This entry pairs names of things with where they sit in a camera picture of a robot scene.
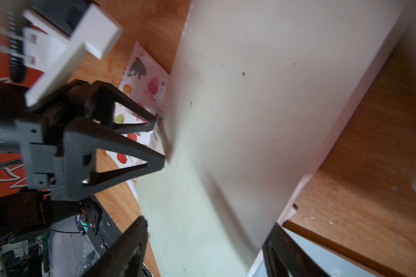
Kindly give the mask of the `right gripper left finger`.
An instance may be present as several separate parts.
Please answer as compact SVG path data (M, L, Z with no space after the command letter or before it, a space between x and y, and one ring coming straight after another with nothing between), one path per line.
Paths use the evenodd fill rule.
M141 277L148 242L148 224L143 216L113 244L88 271L85 277Z

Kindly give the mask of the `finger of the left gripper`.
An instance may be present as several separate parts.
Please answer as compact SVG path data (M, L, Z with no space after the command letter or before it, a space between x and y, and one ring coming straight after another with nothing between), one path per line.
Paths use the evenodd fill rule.
M151 131L156 118L145 123L106 127L87 118L74 119L64 131L65 200L79 201L130 179L162 170L165 156L127 137ZM96 151L105 150L134 157L143 163L107 172L96 171Z
M121 135L152 131L157 122L143 106L102 81L90 85L90 118Z

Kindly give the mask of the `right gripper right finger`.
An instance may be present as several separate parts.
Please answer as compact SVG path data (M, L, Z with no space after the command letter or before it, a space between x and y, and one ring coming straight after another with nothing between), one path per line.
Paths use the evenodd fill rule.
M279 224L272 228L262 253L269 277L329 277Z

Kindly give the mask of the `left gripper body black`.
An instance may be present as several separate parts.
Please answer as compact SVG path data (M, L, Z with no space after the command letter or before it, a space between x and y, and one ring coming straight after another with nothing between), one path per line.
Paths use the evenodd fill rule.
M0 153L21 155L28 182L0 197L0 239L40 235L81 212L82 196L67 187L64 129L74 117L70 94L83 85L74 81L27 108L25 87L0 82Z

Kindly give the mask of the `teal steno notes notebook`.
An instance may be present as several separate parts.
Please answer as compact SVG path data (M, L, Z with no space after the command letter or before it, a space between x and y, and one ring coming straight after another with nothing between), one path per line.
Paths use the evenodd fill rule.
M307 238L283 230L318 264L330 277L382 277L382 274L371 270L337 252L308 240Z

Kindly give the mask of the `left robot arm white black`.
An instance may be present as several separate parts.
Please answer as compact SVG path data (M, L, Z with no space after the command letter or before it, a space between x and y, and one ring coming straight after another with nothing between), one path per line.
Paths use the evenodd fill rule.
M56 276L142 277L148 224L112 226L95 194L163 169L165 157L129 138L156 117L115 86L76 80L27 106L25 87L0 82L0 153L19 158L27 187L0 197L0 251L40 250Z

